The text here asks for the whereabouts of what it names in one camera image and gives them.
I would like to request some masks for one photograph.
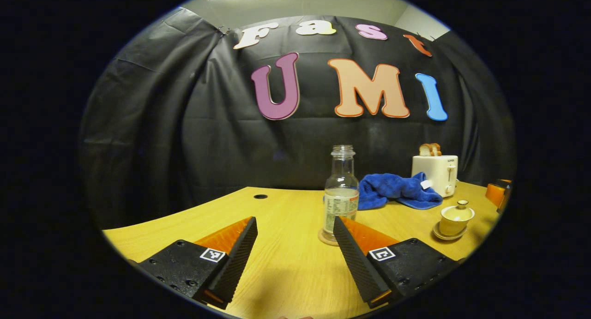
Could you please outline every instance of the saucer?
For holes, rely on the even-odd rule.
[[[320,241],[322,241],[322,243],[332,245],[332,246],[338,246],[338,242],[336,241],[336,239],[332,240],[332,239],[326,238],[322,231],[324,231],[324,229],[322,229],[322,228],[320,228],[320,230],[318,230],[318,239],[320,239]]]
[[[468,226],[465,226],[464,229],[462,229],[462,231],[460,231],[459,233],[457,233],[455,235],[443,235],[439,232],[439,222],[435,223],[435,225],[433,226],[433,233],[437,237],[443,239],[444,241],[451,241],[452,239],[458,239],[458,238],[462,237],[462,235],[464,235],[467,230],[468,230]]]

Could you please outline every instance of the bottle neck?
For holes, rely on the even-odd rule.
[[[353,157],[333,157],[333,175],[353,175]]]

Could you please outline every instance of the letter cutout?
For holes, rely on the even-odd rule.
[[[410,40],[410,43],[412,43],[412,45],[419,50],[422,54],[426,54],[427,56],[431,57],[433,56],[430,52],[428,52],[423,46],[424,43],[422,43],[421,41],[417,40],[416,37],[412,36],[412,35],[408,35],[405,34],[403,35],[404,37],[406,37],[407,39]]]
[[[329,65],[336,69],[340,86],[340,104],[334,108],[337,115],[357,117],[363,114],[363,107],[357,104],[355,92],[372,115],[378,113],[382,94],[386,100],[382,108],[384,115],[396,118],[410,115],[398,81],[400,71],[396,67],[379,64],[375,68],[374,78],[369,79],[354,60],[337,58],[329,60]]]
[[[427,116],[433,120],[447,120],[447,113],[445,113],[443,106],[441,105],[441,98],[439,98],[439,93],[435,86],[437,84],[435,78],[422,73],[417,73],[415,77],[421,82],[422,87],[425,90],[425,95],[427,96],[427,102],[429,103]]]
[[[257,37],[263,38],[269,33],[269,28],[277,28],[279,24],[274,23],[266,23],[260,26],[250,27],[242,31],[242,38],[237,45],[234,46],[234,49],[241,49],[247,46],[256,45],[259,41]]]
[[[299,35],[331,35],[336,33],[336,29],[332,27],[331,22],[324,20],[310,20],[309,22],[300,23],[300,28],[295,31]]]
[[[271,67],[265,65],[258,68],[251,75],[255,83],[255,94],[257,94],[257,104],[260,113],[270,120],[286,119],[296,112],[300,105],[300,86],[297,81],[296,60],[297,52],[292,52],[281,56],[275,66],[281,69],[283,73],[283,83],[285,85],[285,99],[281,103],[275,103],[271,99],[271,90],[269,86],[269,72]]]
[[[382,30],[376,26],[372,26],[370,24],[359,24],[355,26],[357,30],[359,30],[359,34],[362,37],[367,37],[368,39],[375,39],[375,40],[387,40],[388,37],[386,34],[382,33]]]

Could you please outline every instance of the purple letter u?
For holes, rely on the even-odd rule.
[[[268,77],[271,67],[269,65],[258,68],[251,75],[251,79],[255,83],[255,94],[260,113],[270,120],[290,117],[300,104],[300,87],[297,82],[295,62],[297,58],[297,52],[292,52],[281,56],[275,62],[275,66],[280,68],[283,73],[283,83],[285,83],[285,100],[281,103],[275,103],[271,99]]]

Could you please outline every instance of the glass bottle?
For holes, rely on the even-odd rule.
[[[353,145],[333,146],[331,155],[332,174],[325,184],[325,218],[321,234],[327,241],[335,243],[332,245],[338,245],[333,234],[334,218],[345,216],[355,219],[359,204],[359,180],[353,173]]]

